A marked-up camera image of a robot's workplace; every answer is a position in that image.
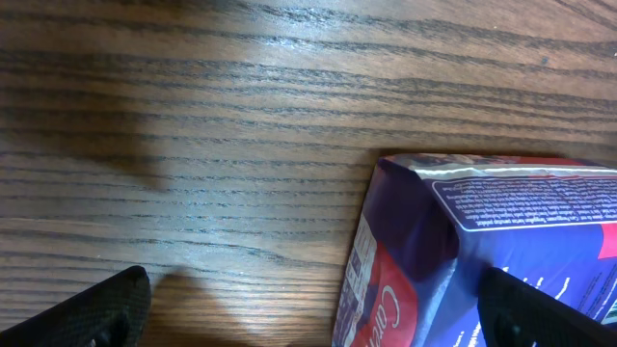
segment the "brown wooden surface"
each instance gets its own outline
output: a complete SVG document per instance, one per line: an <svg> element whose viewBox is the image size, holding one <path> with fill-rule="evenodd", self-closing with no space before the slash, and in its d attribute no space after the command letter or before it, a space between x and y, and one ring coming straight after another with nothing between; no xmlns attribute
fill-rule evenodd
<svg viewBox="0 0 617 347"><path fill-rule="evenodd" d="M131 264L144 346L328 345L380 153L616 158L615 0L0 1L0 330Z"/></svg>

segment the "wooden surface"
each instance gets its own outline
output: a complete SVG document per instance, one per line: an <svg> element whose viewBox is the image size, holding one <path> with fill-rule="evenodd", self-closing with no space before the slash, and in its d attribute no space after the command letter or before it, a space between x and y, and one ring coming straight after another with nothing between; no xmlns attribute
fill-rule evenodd
<svg viewBox="0 0 617 347"><path fill-rule="evenodd" d="M615 0L0 1L0 330L132 264L144 346L328 345L380 153L617 154Z"/></svg>

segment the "blue packaging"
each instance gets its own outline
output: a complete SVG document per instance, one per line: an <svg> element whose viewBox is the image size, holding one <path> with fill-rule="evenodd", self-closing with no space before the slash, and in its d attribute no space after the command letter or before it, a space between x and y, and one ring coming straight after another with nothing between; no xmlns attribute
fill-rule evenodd
<svg viewBox="0 0 617 347"><path fill-rule="evenodd" d="M333 346L485 346L474 293L488 265L617 324L617 170L568 159L381 158Z"/></svg>

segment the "white border line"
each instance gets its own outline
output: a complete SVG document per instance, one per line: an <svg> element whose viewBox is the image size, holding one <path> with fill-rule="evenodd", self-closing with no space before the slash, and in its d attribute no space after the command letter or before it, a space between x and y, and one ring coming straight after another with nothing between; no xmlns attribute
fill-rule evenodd
<svg viewBox="0 0 617 347"><path fill-rule="evenodd" d="M485 227L485 228L473 228L468 229L463 226L463 223L459 221L456 215L450 209L450 206L445 202L442 195L435 189L435 184L437 183L457 183L461 181L469 181L469 180L534 180L534 179L560 179L560 180L568 180L568 179L617 179L617 178L606 178L606 177L516 177L516 178L501 178L501 177L470 177L463 178L451 181L435 181L431 185L433 192L435 195L442 201L442 205L445 206L447 211L450 213L450 216L456 221L456 223L461 227L464 231L475 232L475 231L492 231L492 230L511 230L511 229L522 229L522 228L534 228L534 227L567 227L567 226L587 226L587 225L602 225L602 224L611 224L617 223L617 220L614 221L597 221L597 222L580 222L580 223L562 223L562 224L550 224L550 225L532 225L532 226L518 226L518 227Z"/></svg>

